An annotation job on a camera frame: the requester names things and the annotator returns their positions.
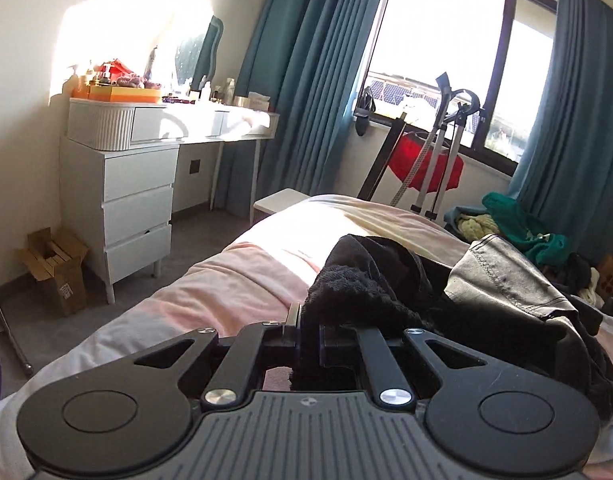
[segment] bedding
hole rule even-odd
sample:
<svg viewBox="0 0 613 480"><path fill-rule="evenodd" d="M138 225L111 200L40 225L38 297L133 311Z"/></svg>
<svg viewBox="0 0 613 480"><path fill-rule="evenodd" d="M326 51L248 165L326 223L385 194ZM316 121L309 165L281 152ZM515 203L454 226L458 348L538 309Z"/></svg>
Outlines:
<svg viewBox="0 0 613 480"><path fill-rule="evenodd" d="M195 264L170 286L113 320L0 400L0 480L25 479L32 468L17 438L20 406L43 385L202 326L235 335L246 324L284 320L337 240L345 234L391 238L417 254L454 266L468 245L407 211L349 197L317 196L253 226L224 251ZM613 318L598 339L613 361ZM613 420L600 436L587 474L613 479Z"/></svg>

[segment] power outlet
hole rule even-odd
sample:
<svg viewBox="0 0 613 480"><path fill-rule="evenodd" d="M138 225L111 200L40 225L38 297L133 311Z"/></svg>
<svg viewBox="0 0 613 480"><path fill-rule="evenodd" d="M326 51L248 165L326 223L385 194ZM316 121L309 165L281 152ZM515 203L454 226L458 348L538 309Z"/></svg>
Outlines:
<svg viewBox="0 0 613 480"><path fill-rule="evenodd" d="M195 160L190 161L189 165L189 174L199 173L200 172L200 159L196 158Z"/></svg>

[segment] qr code label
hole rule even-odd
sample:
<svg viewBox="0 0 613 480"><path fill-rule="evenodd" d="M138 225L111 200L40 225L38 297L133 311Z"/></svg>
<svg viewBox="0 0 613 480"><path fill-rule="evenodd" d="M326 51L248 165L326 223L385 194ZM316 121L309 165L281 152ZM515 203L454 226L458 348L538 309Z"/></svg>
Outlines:
<svg viewBox="0 0 613 480"><path fill-rule="evenodd" d="M62 297L65 300L68 300L73 295L73 289L68 283L62 285L58 290L60 291L60 294L62 294Z"/></svg>

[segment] vanity table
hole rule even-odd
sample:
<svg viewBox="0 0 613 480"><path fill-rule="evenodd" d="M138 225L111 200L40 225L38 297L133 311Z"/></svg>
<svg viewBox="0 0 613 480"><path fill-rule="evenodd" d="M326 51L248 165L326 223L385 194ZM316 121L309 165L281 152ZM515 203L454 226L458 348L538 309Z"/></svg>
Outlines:
<svg viewBox="0 0 613 480"><path fill-rule="evenodd" d="M159 275L171 251L173 182L181 144L220 142L210 197L214 202L223 142L255 140L251 218L260 145L272 139L277 114L213 103L109 103L72 98L60 147L62 219L90 247L85 263L106 284L148 265Z"/></svg>

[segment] blue curtain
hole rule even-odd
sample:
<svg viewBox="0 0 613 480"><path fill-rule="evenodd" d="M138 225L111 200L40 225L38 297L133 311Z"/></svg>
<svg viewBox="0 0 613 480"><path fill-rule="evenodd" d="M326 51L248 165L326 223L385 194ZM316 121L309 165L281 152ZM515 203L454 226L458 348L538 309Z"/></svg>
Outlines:
<svg viewBox="0 0 613 480"><path fill-rule="evenodd" d="M574 250L613 252L613 9L601 0L558 3L544 96L509 192Z"/></svg>
<svg viewBox="0 0 613 480"><path fill-rule="evenodd" d="M267 0L236 95L270 96L280 114L266 143L257 196L331 189L350 126L349 97L380 0ZM248 216L253 142L227 143L216 206Z"/></svg>

